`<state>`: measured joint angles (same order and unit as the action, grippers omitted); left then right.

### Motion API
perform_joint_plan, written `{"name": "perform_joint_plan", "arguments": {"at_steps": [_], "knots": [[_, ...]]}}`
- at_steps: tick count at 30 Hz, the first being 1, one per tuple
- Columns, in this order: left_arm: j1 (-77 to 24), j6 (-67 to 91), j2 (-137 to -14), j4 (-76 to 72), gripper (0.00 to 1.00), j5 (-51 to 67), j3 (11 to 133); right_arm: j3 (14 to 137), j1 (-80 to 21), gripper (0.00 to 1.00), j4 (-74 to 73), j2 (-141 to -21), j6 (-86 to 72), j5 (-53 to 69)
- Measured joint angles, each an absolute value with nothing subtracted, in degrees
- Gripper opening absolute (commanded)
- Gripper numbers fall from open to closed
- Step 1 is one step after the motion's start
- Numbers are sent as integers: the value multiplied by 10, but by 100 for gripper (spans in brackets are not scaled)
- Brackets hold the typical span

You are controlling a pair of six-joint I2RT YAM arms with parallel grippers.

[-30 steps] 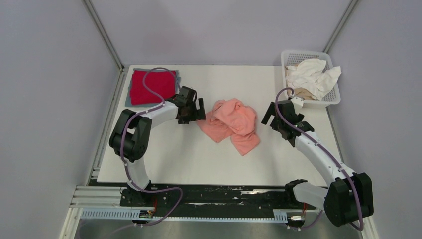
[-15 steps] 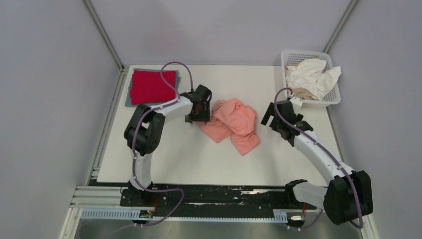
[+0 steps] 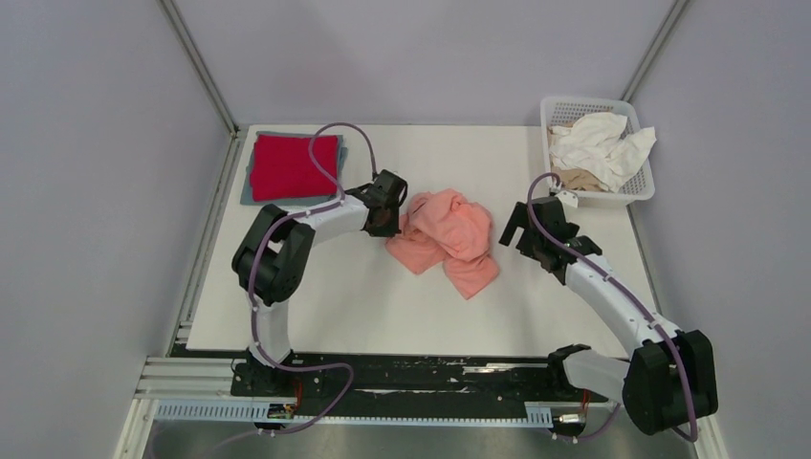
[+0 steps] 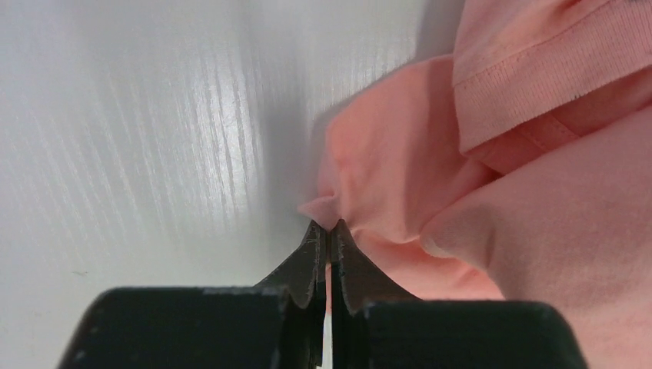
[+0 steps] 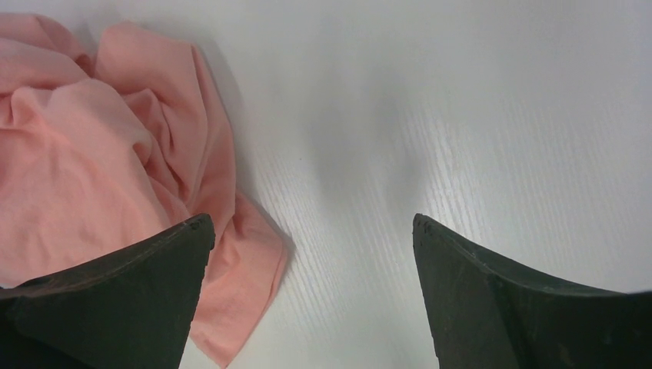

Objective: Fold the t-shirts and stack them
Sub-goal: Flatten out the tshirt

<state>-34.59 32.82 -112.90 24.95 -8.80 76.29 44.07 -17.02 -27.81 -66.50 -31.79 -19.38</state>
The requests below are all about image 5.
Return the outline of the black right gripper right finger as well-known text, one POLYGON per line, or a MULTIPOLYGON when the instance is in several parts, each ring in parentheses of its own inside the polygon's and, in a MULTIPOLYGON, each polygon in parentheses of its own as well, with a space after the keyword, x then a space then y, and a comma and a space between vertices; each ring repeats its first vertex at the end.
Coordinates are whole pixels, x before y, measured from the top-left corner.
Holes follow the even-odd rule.
POLYGON ((423 214, 413 250, 442 368, 649 368, 651 294, 566 281, 423 214))

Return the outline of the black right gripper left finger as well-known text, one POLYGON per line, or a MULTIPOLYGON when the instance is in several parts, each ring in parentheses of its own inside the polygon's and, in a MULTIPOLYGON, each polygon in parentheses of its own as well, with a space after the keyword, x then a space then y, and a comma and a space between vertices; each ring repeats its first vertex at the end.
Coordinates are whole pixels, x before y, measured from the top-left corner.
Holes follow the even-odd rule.
POLYGON ((215 230, 199 214, 1 292, 3 368, 177 368, 215 230))

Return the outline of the salmon pink t-shirt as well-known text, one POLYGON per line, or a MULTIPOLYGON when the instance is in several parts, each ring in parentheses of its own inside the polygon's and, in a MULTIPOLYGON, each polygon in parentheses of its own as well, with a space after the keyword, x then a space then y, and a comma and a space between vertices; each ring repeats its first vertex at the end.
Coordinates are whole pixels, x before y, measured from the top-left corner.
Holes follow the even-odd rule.
POLYGON ((91 56, 51 18, 2 14, 2 286, 200 213, 216 245, 190 336, 227 367, 271 305, 288 253, 236 187, 231 126, 200 50, 122 22, 91 56))

